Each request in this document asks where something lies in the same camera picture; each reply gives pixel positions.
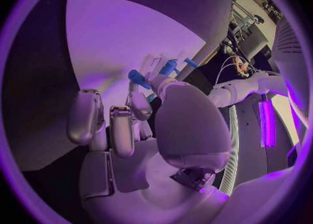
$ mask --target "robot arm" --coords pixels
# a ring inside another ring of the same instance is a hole
[[[208,97],[216,107],[226,107],[241,102],[251,93],[266,94],[268,92],[288,95],[282,77],[269,76],[266,72],[258,72],[248,79],[217,84]]]

